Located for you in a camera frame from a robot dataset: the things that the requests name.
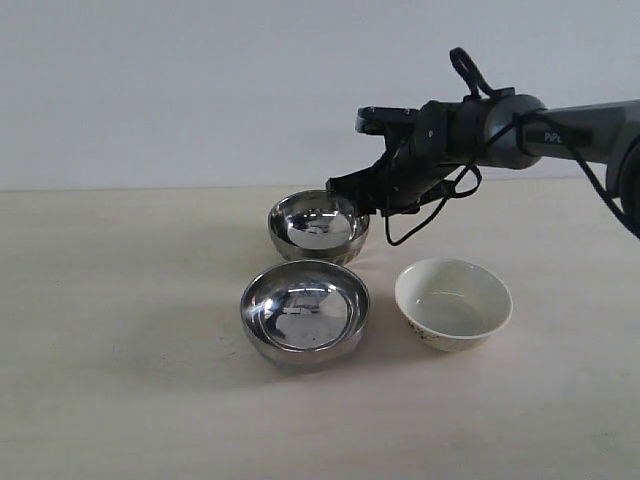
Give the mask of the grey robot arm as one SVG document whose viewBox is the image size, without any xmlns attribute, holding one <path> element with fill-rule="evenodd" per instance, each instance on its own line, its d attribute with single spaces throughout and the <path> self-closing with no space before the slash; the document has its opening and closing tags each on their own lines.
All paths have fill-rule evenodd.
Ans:
<svg viewBox="0 0 640 480">
<path fill-rule="evenodd" d="M 605 196 L 625 219 L 639 221 L 639 103 L 636 100 L 548 109 L 531 95 L 431 100 L 420 109 L 363 107 L 356 130 L 381 135 L 385 151 L 372 166 L 327 181 L 329 192 L 361 214 L 417 212 L 451 196 L 447 177 L 469 164 L 524 170 L 543 157 L 606 167 Z"/>
</svg>

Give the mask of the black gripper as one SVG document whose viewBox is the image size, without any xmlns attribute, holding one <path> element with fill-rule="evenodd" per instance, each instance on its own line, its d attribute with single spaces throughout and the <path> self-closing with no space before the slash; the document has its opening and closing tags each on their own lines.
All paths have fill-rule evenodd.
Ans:
<svg viewBox="0 0 640 480">
<path fill-rule="evenodd" d="M 489 159 L 485 124 L 492 104 L 465 98 L 423 105 L 413 131 L 395 135 L 392 160 L 331 177 L 326 191 L 352 203 L 359 215 L 392 216 L 418 208 L 427 192 L 456 167 Z"/>
</svg>

